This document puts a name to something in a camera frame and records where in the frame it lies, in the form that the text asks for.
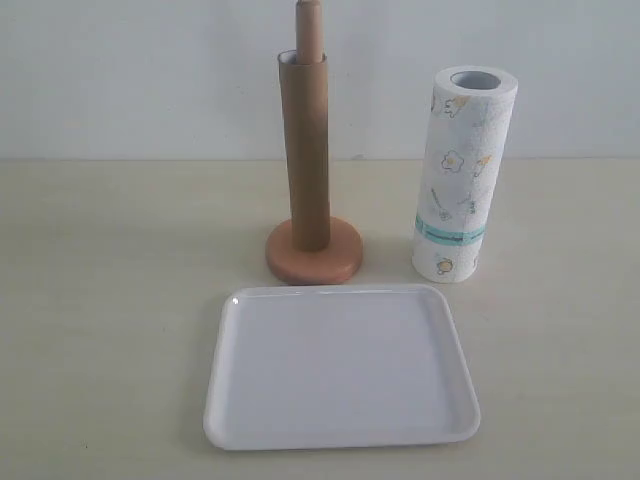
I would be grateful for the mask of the brown cardboard tube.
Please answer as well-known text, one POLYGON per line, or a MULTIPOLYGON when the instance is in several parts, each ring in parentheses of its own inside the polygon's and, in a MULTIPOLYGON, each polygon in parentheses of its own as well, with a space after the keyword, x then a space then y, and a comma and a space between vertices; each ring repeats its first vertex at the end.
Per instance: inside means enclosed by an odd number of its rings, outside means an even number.
POLYGON ((277 57, 290 192, 293 245, 316 252, 330 240, 327 61, 277 57))

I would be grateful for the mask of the white rectangular tray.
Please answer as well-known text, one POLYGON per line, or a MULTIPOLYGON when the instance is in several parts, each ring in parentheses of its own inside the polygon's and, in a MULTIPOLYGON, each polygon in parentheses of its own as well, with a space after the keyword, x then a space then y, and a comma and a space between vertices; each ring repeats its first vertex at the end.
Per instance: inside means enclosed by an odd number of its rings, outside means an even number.
POLYGON ((224 303, 203 414, 220 449, 447 444, 480 422, 449 303, 432 286, 255 287, 224 303))

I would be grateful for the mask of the patterned paper towel roll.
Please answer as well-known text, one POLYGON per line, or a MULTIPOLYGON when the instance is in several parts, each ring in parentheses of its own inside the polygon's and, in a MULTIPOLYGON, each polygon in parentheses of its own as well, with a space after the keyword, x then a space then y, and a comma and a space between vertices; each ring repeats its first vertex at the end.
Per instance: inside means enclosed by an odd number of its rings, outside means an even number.
POLYGON ((429 281, 462 282, 477 268, 517 90, 496 68, 435 75, 412 253, 429 281))

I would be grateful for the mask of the wooden paper towel holder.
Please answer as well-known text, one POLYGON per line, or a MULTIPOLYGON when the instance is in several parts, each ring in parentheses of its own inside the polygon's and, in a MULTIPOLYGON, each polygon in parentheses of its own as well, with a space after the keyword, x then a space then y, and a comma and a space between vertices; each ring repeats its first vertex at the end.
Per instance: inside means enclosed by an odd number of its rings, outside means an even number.
MULTIPOLYGON (((300 64, 327 61, 323 38, 323 11, 320 1, 295 3, 295 36, 297 61, 300 64)), ((265 257, 271 272, 290 285, 340 284, 350 279, 363 259, 363 241, 359 232, 347 221, 331 215, 330 240, 326 248, 316 252, 298 250, 293 245, 290 218, 269 234, 265 257)))

